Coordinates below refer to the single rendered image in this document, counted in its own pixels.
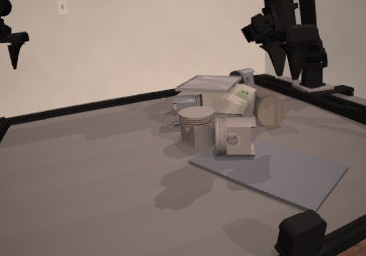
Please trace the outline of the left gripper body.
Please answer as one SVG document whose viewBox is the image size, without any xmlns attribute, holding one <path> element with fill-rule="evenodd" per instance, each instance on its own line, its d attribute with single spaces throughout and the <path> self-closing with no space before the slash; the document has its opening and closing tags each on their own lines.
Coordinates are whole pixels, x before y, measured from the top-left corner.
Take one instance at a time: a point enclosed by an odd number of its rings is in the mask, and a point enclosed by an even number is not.
<svg viewBox="0 0 366 256">
<path fill-rule="evenodd" d="M 18 44 L 18 43 L 23 43 L 29 40 L 29 35 L 27 32 L 17 32 L 17 33 L 12 33 L 12 34 L 8 34 L 8 41 L 7 41 L 7 37 L 4 36 L 3 33 L 3 27 L 2 27 L 2 22 L 3 19 L 1 19 L 0 16 L 0 43 L 11 43 L 11 44 Z"/>
</svg>

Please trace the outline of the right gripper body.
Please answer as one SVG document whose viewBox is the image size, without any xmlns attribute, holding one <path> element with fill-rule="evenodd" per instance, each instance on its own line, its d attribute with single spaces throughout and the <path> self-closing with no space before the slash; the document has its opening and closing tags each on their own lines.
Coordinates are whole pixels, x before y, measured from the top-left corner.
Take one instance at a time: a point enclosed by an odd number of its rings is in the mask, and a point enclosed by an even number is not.
<svg viewBox="0 0 366 256">
<path fill-rule="evenodd" d="M 268 0 L 264 2 L 264 5 L 262 13 L 266 12 L 266 15 L 268 15 L 269 7 L 272 7 L 272 10 L 275 10 L 277 14 L 282 29 L 275 33 L 274 30 L 270 31 L 272 34 L 264 34 L 265 37 L 255 40 L 256 44 L 308 43 L 307 40 L 319 38 L 318 28 L 314 24 L 296 24 L 295 9 L 298 8 L 298 3 L 294 3 L 294 0 Z M 287 27 L 291 25 L 293 27 Z M 277 36 L 275 37 L 275 35 Z"/>
</svg>

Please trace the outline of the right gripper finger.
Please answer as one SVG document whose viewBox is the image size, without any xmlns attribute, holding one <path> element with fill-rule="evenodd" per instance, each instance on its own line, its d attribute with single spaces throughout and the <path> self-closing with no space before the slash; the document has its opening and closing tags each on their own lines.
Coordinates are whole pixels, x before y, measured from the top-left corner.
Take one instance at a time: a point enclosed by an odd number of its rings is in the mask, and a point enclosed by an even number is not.
<svg viewBox="0 0 366 256">
<path fill-rule="evenodd" d="M 314 42 L 278 44 L 287 54 L 292 80 L 299 79 L 312 44 Z"/>
<path fill-rule="evenodd" d="M 286 60 L 286 52 L 278 44 L 260 45 L 259 47 L 269 54 L 276 75 L 278 77 L 282 76 Z"/>
</svg>

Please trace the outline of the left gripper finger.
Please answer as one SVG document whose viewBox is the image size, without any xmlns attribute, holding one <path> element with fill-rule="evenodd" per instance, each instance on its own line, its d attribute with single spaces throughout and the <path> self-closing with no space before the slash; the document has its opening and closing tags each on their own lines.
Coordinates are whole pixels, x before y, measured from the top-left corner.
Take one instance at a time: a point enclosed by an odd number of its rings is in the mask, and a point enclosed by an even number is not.
<svg viewBox="0 0 366 256">
<path fill-rule="evenodd" d="M 23 44 L 25 44 L 25 43 L 7 45 L 8 50 L 9 50 L 11 63 L 12 63 L 12 66 L 13 66 L 14 70 L 17 68 L 18 55 L 19 55 L 20 48 Z M 18 46 L 16 46 L 16 45 L 18 45 Z"/>
</svg>

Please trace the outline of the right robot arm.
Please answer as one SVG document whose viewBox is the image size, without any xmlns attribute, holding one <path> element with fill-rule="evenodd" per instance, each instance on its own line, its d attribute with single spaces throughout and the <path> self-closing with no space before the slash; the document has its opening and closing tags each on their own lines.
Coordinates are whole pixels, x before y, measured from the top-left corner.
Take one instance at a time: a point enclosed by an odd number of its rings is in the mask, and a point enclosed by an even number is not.
<svg viewBox="0 0 366 256">
<path fill-rule="evenodd" d="M 299 0 L 299 7 L 301 24 L 314 24 L 317 26 L 315 0 Z M 271 30 L 274 30 L 274 32 L 280 31 L 281 24 L 272 7 L 269 7 L 267 16 L 266 12 L 263 15 L 259 13 L 253 16 L 251 24 L 241 29 L 249 43 L 259 39 L 264 34 L 272 34 L 270 33 Z M 326 86 L 323 83 L 323 69 L 328 67 L 328 59 L 320 36 L 316 40 L 310 40 L 310 42 L 314 42 L 314 44 L 312 44 L 304 62 L 299 85 L 313 89 Z"/>
</svg>

